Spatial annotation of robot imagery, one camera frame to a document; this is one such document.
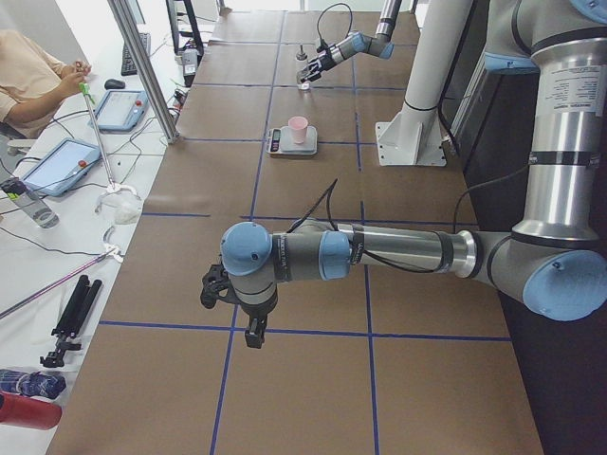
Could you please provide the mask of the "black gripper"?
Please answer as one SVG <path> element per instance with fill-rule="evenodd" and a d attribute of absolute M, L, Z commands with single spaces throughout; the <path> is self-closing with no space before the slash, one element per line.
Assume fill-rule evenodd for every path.
<path fill-rule="evenodd" d="M 274 310 L 277 298 L 270 298 L 261 303 L 240 301 L 240 307 L 248 315 L 248 326 L 245 330 L 245 341 L 249 348 L 261 349 L 265 342 L 267 317 Z"/>
<path fill-rule="evenodd" d="M 311 62 L 304 62 L 297 71 L 297 84 L 309 84 L 322 72 L 328 71 L 341 63 L 341 52 L 338 46 L 319 47 L 318 55 Z"/>

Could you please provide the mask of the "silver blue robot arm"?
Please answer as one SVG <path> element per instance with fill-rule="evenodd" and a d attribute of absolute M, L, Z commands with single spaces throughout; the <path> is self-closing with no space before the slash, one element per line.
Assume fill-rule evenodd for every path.
<path fill-rule="evenodd" d="M 230 227 L 201 302 L 240 306 L 245 340 L 260 348 L 281 282 L 335 280 L 354 264 L 451 272 L 485 282 L 549 319 L 582 319 L 606 299 L 606 262 L 589 225 L 606 98 L 602 1 L 493 1 L 485 67 L 540 75 L 523 219 L 508 232 L 419 231 L 337 224 L 304 215 L 271 233 Z"/>
<path fill-rule="evenodd" d="M 348 9 L 350 22 L 344 39 L 339 43 L 329 45 L 322 37 L 320 21 L 327 11 L 336 6 L 345 6 Z M 394 49 L 394 44 L 391 40 L 400 6 L 401 0 L 384 2 L 374 37 L 351 29 L 353 11 L 349 5 L 338 2 L 324 9 L 317 20 L 317 33 L 319 36 L 318 55 L 298 70 L 296 73 L 297 84 L 306 84 L 319 79 L 322 76 L 322 72 L 334 68 L 358 53 L 365 53 L 384 60 L 389 59 Z"/>

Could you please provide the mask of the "person's hand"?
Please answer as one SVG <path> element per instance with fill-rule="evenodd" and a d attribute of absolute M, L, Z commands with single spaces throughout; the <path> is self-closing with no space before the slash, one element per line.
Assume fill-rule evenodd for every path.
<path fill-rule="evenodd" d="M 61 82 L 58 86 L 60 94 L 66 98 L 80 93 L 80 85 L 86 82 L 90 71 L 91 65 L 84 61 L 66 65 L 61 72 Z"/>

